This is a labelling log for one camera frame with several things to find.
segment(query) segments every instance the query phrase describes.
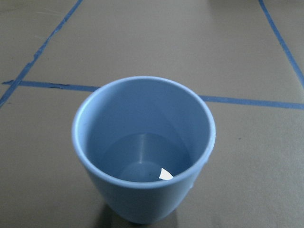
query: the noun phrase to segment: cup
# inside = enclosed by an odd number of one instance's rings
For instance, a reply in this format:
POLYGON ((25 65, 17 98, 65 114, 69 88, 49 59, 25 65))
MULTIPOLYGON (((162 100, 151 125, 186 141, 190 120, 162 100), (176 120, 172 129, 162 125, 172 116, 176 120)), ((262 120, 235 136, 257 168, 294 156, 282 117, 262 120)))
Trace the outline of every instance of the cup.
POLYGON ((215 143, 207 105, 160 77, 111 82, 79 107, 75 151, 112 210, 149 224, 169 215, 192 188, 215 143))

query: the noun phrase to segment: blue tape line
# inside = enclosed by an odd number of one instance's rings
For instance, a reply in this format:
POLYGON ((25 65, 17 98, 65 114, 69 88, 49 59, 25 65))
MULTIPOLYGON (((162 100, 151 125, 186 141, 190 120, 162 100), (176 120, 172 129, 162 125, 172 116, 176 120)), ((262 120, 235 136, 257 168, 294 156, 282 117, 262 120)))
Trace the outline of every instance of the blue tape line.
POLYGON ((291 64, 291 66, 293 67, 295 73, 297 74, 297 76, 298 76, 298 78, 299 78, 299 80, 300 80, 300 82, 302 84, 302 87, 304 88, 304 75, 303 75, 300 67, 298 66, 298 64, 297 64, 296 60, 294 59, 293 55, 291 54, 291 52, 290 52, 287 44, 285 43, 285 41, 282 38, 279 30, 276 27, 274 21, 272 20, 272 18, 270 16, 270 13, 268 12, 268 10, 267 10, 267 8, 266 8, 266 6, 264 4, 264 1, 263 0, 258 0, 258 2, 260 3, 260 6, 261 6, 261 8, 262 8, 262 10, 263 10, 263 12, 264 12, 264 14, 265 14, 265 16, 266 16, 269 24, 270 24, 273 32, 275 33, 276 38, 279 40, 279 42, 280 42, 280 44, 281 44, 281 46, 282 46, 282 48, 283 48, 283 50, 284 50, 284 52, 286 54, 286 56, 287 56, 287 58, 288 58, 288 60, 289 60, 289 62, 291 64))
POLYGON ((25 75, 29 72, 29 70, 33 67, 37 59, 41 56, 44 49, 48 45, 51 38, 59 31, 61 30, 62 26, 67 22, 67 20, 71 17, 71 15, 75 12, 75 10, 78 8, 82 0, 78 0, 76 4, 72 7, 72 9, 65 15, 65 17, 62 19, 62 21, 57 25, 55 30, 49 35, 47 40, 42 44, 42 46, 38 49, 38 51, 34 54, 34 59, 27 63, 26 66, 22 69, 20 74, 17 76, 17 78, 13 81, 11 86, 7 89, 7 91, 4 93, 2 98, 0 99, 0 107, 3 106, 3 104, 9 99, 9 97, 12 95, 12 93, 16 90, 16 88, 19 86, 21 81, 24 79, 25 75))
MULTIPOLYGON (((4 85, 11 85, 14 81, 3 82, 4 85)), ((40 87, 40 88, 57 88, 65 90, 77 90, 77 91, 87 91, 94 92, 98 89, 98 86, 86 86, 86 85, 66 85, 58 83, 48 83, 48 82, 33 82, 33 81, 22 81, 20 86, 31 86, 31 87, 40 87)), ((236 105, 255 105, 255 106, 266 106, 266 107, 275 107, 275 108, 289 108, 289 109, 301 109, 304 110, 304 104, 300 103, 288 103, 288 102, 278 102, 278 101, 263 101, 263 100, 250 100, 250 99, 239 99, 239 98, 230 98, 230 97, 221 97, 221 96, 203 96, 200 95, 200 98, 206 102, 219 102, 219 103, 228 103, 236 105)))

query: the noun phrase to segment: gray surface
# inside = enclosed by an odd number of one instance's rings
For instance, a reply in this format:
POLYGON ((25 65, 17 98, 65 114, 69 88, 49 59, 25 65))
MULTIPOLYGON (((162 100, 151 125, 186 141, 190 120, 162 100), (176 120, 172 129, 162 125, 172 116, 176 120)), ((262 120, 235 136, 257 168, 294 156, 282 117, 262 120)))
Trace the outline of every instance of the gray surface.
MULTIPOLYGON (((1 1, 1 83, 62 19, 37 12, 65 15, 74 3, 1 1)), ((302 67, 302 32, 290 25, 304 24, 293 13, 304 4, 265 4, 302 67)), ((133 75, 200 95, 304 103, 257 1, 83 1, 24 80, 101 86, 133 75)), ((19 86, 0 109, 1 228, 142 227, 106 206, 74 153, 71 123, 89 94, 19 86)), ((302 228, 304 110, 207 104, 217 125, 208 164, 172 214, 143 227, 302 228)))

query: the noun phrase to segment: blue container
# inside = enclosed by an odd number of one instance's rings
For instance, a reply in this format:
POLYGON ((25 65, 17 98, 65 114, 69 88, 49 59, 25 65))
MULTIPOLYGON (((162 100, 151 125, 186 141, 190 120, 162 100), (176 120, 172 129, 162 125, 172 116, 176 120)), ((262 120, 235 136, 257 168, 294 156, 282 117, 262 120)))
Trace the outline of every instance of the blue container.
POLYGON ((75 151, 107 204, 141 224, 177 208, 207 162, 215 135, 212 114, 193 91, 153 76, 97 89, 72 127, 75 151))

